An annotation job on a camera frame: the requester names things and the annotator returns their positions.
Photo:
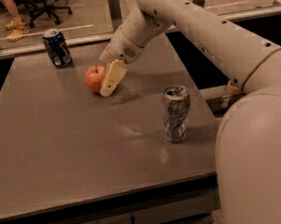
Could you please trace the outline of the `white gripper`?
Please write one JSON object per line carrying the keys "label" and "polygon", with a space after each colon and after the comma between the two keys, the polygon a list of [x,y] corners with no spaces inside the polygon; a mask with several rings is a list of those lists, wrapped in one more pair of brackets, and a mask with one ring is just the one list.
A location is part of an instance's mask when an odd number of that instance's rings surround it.
{"label": "white gripper", "polygon": [[145,41],[145,34],[139,29],[118,28],[100,55],[100,60],[108,64],[100,89],[101,96],[110,97],[112,95],[128,72],[126,64],[133,63],[143,53]]}

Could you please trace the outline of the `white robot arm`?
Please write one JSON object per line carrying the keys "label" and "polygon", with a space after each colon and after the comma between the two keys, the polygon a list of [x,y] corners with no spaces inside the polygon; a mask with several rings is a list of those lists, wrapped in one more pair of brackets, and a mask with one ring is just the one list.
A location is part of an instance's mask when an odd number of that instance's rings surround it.
{"label": "white robot arm", "polygon": [[188,0],[136,0],[100,59],[101,94],[111,95],[129,63],[175,26],[241,93],[216,137],[223,224],[281,224],[281,47]]}

